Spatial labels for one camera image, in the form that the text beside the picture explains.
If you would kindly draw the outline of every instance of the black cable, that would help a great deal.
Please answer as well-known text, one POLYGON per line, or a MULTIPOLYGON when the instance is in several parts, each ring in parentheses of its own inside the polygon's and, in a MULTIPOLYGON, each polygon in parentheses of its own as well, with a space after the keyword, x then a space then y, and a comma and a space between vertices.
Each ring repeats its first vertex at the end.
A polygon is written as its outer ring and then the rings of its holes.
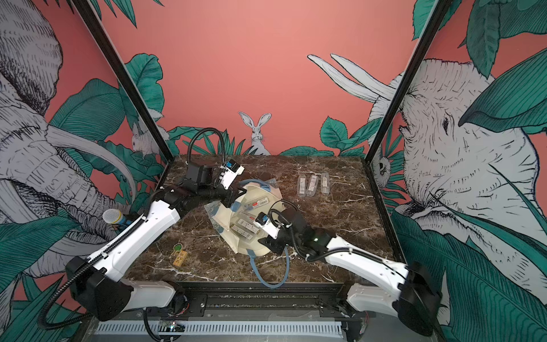
MULTIPOLYGON (((194 137, 190 140, 190 143, 188 143, 188 151, 186 152, 186 164, 190 164, 192 159, 192 147, 194 147, 194 143, 196 142, 197 138, 200 137, 205 132, 213 132, 216 135, 218 135, 219 145, 220 145, 220 159, 222 161, 221 166, 224 166, 226 163, 226 150, 224 149, 224 138, 222 137, 222 133, 213 127, 207 127, 201 129, 194 137)), ((218 171, 218 176, 215 178, 213 186, 216 188, 218 186, 218 183, 220 182, 220 176, 222 175, 222 169, 218 171)))
POLYGON ((148 333, 148 336, 150 336, 156 342, 175 341, 176 339, 181 337, 180 335, 178 335, 175 338, 173 338, 172 336, 169 338, 163 338, 161 336, 154 335, 154 333, 152 332, 152 329, 150 329, 150 323, 148 323, 148 313, 146 312, 146 308, 142 309, 142 322, 144 323, 144 329, 148 333))
MULTIPOLYGON (((150 195, 150 197, 148 198, 148 201, 146 203, 146 205, 144 206, 144 212, 143 212, 143 217, 146 217, 148 216, 148 214, 150 213, 150 207, 152 205, 152 202, 154 202, 154 199, 155 197, 162 191, 162 189, 158 189, 156 190, 155 192, 152 193, 152 195, 150 195)), ((121 237, 115 241, 113 241, 104 251, 103 253, 106 253, 108 254, 109 252, 111 252, 114 248, 117 247, 117 245, 119 245, 123 240, 125 240, 129 235, 131 235, 131 233, 133 233, 135 230, 137 230, 138 227, 140 227, 143 223, 145 222, 145 220, 143 220, 142 218, 137 222, 135 223, 134 226, 132 226, 130 229, 126 229, 124 230, 122 233, 121 233, 121 237)), ((99 262, 100 260, 102 260, 104 258, 103 254, 99 254, 97 255, 95 258, 93 258, 93 260, 89 261, 87 264, 85 264, 80 270, 78 270, 74 276, 70 279, 67 280, 66 283, 64 283, 49 299, 48 301, 44 304, 44 306, 42 306, 42 309, 40 310, 40 313, 38 315, 38 328, 40 329, 43 329, 43 330, 53 330, 53 329, 59 329, 59 328, 63 328, 63 327, 66 327, 66 326, 69 326, 69 325, 72 325, 74 323, 78 323, 79 321, 81 321, 82 319, 86 318, 86 317, 90 317, 92 316, 92 314, 90 312, 86 312, 85 314, 83 315, 80 315, 78 317, 74 317, 70 320, 65 320, 65 321, 62 321, 62 322, 59 322, 59 323, 50 323, 47 321, 47 316, 48 316, 48 312, 49 310, 53 307, 53 305, 55 304, 55 302, 59 299, 59 297, 63 294, 63 292, 65 292, 69 287, 70 285, 72 285, 72 283, 74 283, 74 281, 76 281, 76 279, 80 278, 81 275, 85 272, 87 272, 93 265, 95 265, 97 262, 99 262)))

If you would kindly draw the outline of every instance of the small wooden block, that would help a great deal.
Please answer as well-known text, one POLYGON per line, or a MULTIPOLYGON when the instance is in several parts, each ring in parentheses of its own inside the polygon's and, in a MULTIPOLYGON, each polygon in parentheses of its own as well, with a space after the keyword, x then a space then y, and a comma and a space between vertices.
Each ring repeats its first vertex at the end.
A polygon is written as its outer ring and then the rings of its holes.
POLYGON ((180 267, 182 263, 186 260, 187 256, 188 256, 188 252, 181 250, 180 252, 178 252, 177 257, 175 258, 173 262, 173 265, 176 267, 180 267))

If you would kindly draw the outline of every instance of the rabbit ear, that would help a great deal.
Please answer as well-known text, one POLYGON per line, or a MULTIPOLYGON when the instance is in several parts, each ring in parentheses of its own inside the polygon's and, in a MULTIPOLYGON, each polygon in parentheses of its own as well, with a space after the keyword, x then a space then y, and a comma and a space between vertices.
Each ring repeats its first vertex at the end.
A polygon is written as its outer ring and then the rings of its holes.
POLYGON ((243 119, 243 122, 251 127, 251 128, 254 128, 254 121, 253 119, 251 119, 250 116, 248 116, 247 114, 245 114, 244 112, 239 112, 239 114, 241 115, 241 118, 243 119))
POLYGON ((266 114, 262 115, 260 117, 260 120, 258 121, 258 127, 260 127, 260 126, 264 125, 265 123, 267 123, 268 120, 271 119, 271 117, 272 117, 272 114, 270 114, 270 113, 266 113, 266 114))

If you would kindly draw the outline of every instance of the microphone mesh head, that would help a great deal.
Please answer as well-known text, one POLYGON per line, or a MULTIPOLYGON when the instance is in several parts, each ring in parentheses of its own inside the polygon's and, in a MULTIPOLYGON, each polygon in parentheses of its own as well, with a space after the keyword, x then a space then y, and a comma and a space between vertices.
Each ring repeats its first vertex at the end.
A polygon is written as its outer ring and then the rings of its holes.
POLYGON ((103 213, 103 220, 109 224, 120 221, 121 217, 121 211, 118 209, 108 209, 103 213))

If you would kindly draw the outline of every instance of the pink wall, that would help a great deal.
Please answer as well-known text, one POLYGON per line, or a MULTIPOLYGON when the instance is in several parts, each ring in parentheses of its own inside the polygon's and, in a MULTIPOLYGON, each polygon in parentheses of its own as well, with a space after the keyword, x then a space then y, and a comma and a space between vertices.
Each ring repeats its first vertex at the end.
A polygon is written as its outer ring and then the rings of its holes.
POLYGON ((124 62, 140 53, 159 58, 159 125, 228 129, 236 142, 247 139, 244 150, 251 129, 238 111, 255 123, 272 113, 262 129, 271 154, 298 145, 329 149, 319 138, 327 116, 350 134, 366 123, 371 104, 339 89, 308 54, 345 56, 388 83, 416 44, 408 1, 162 3, 134 1, 137 28, 117 8, 116 18, 102 6, 102 23, 124 62))

